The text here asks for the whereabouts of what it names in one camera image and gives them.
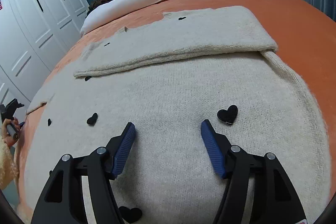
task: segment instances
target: orange bedsheet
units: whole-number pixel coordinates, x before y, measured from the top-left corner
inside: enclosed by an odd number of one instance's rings
[[[331,196],[336,190],[336,23],[303,0],[167,0],[132,12],[82,37],[58,63],[46,81],[65,65],[76,60],[82,49],[91,42],[110,37],[119,28],[139,27],[163,18],[163,12],[221,8],[241,5],[250,9],[269,35],[279,45],[277,54],[303,77],[315,95],[325,120],[332,157]],[[23,137],[16,152],[20,168],[18,192],[19,209],[28,215],[26,206],[24,171],[28,151],[44,107],[27,116]]]

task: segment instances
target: human hand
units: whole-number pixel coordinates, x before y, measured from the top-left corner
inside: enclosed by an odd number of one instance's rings
[[[13,137],[10,136],[10,135],[8,134],[8,131],[7,131],[7,126],[8,126],[11,122],[13,122],[13,124],[14,124],[16,130],[17,130],[19,133],[21,132],[21,128],[20,128],[20,126],[19,126],[19,121],[18,121],[16,118],[14,118],[14,120],[12,120],[12,121],[9,120],[9,119],[5,119],[5,120],[3,121],[3,123],[2,123],[2,128],[1,128],[1,136],[2,136],[3,140],[5,141],[5,143],[8,145],[8,147],[13,146],[13,145],[17,142],[17,140],[13,139]]]

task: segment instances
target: blue gripper pad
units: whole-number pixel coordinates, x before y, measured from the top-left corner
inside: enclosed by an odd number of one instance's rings
[[[122,173],[128,154],[132,148],[134,139],[135,139],[135,126],[134,124],[131,124],[114,157],[112,174],[115,177],[117,177],[117,175],[120,175]]]
[[[201,135],[215,173],[218,174],[221,178],[224,178],[226,174],[224,166],[224,156],[219,149],[217,142],[212,135],[212,132],[206,121],[203,121],[201,124]]]

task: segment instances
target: black heart patch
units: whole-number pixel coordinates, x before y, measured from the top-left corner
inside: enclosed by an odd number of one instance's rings
[[[231,105],[227,110],[221,109],[217,112],[217,117],[228,124],[233,124],[238,114],[238,108],[236,105]]]
[[[120,206],[119,212],[128,223],[134,223],[142,217],[142,211],[139,208],[129,209],[125,206]]]
[[[94,126],[96,124],[96,121],[98,119],[98,114],[95,112],[92,117],[88,118],[86,123],[90,126]]]

